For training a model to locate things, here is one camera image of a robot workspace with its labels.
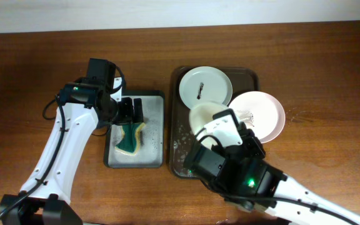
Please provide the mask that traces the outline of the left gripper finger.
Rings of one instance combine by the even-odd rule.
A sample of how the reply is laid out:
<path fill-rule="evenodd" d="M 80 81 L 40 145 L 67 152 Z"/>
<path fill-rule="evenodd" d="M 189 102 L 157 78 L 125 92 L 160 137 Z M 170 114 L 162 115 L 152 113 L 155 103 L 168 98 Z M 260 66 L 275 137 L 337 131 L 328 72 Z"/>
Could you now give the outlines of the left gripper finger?
<path fill-rule="evenodd" d="M 126 121 L 131 123 L 134 116 L 133 100 L 130 97 L 126 98 Z"/>
<path fill-rule="evenodd" d="M 141 98 L 134 98 L 133 122 L 134 123 L 143 123 L 144 122 L 143 102 L 142 102 Z"/>

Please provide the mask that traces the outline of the white plate front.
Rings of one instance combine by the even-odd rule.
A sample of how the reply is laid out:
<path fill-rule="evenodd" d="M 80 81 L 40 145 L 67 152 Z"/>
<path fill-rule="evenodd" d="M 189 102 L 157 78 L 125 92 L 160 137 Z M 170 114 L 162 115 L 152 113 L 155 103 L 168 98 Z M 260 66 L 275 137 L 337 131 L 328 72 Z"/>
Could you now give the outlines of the white plate front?
<path fill-rule="evenodd" d="M 197 137 L 197 140 L 201 141 L 201 145 L 205 148 L 211 149 L 212 146 L 217 146 L 218 144 L 211 137 L 206 137 L 204 140 L 202 140 L 202 138 L 205 136 L 204 125 L 213 120 L 214 114 L 217 114 L 226 109 L 228 109 L 228 107 L 222 104 L 215 102 L 204 102 L 196 105 L 190 110 L 189 124 L 191 131 Z"/>

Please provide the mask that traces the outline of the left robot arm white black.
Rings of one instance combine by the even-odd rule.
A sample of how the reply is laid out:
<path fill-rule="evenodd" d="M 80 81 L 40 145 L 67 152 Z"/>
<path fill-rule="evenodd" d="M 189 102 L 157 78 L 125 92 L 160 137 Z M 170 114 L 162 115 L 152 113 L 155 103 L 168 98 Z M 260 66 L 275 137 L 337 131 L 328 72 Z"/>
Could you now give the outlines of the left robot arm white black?
<path fill-rule="evenodd" d="M 55 97 L 54 126 L 42 155 L 19 194 L 0 202 L 2 224 L 82 224 L 70 207 L 73 180 L 88 139 L 102 126 L 143 121 L 139 98 L 113 96 L 123 89 L 108 82 L 70 82 Z"/>

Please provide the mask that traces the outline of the green yellow sponge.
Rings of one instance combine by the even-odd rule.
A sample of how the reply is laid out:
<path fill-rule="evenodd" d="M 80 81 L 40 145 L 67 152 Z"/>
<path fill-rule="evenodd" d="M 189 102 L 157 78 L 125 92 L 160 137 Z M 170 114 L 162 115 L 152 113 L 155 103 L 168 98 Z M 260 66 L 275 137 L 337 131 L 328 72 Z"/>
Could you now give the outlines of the green yellow sponge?
<path fill-rule="evenodd" d="M 145 127 L 144 122 L 125 124 L 121 127 L 122 139 L 115 145 L 115 150 L 133 156 L 141 147 L 141 131 Z"/>

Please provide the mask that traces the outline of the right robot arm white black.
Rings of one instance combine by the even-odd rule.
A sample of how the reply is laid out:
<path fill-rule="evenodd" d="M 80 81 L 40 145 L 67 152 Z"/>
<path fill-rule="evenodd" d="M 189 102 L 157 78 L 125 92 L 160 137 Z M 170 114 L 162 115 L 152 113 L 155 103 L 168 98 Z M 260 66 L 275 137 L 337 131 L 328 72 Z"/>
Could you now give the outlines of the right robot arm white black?
<path fill-rule="evenodd" d="M 184 167 L 212 192 L 245 211 L 261 210 L 294 224 L 360 224 L 360 215 L 314 194 L 264 161 L 250 129 L 195 133 Z"/>

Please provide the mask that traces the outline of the pink white plate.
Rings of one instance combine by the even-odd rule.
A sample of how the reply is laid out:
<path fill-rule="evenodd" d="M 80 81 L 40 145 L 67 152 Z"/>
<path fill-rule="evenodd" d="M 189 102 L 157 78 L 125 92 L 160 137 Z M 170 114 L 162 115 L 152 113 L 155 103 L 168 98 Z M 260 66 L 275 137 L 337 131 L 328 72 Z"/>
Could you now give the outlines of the pink white plate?
<path fill-rule="evenodd" d="M 242 93 L 230 102 L 229 107 L 247 128 L 252 129 L 261 143 L 278 137 L 286 123 L 286 113 L 281 103 L 265 92 Z"/>

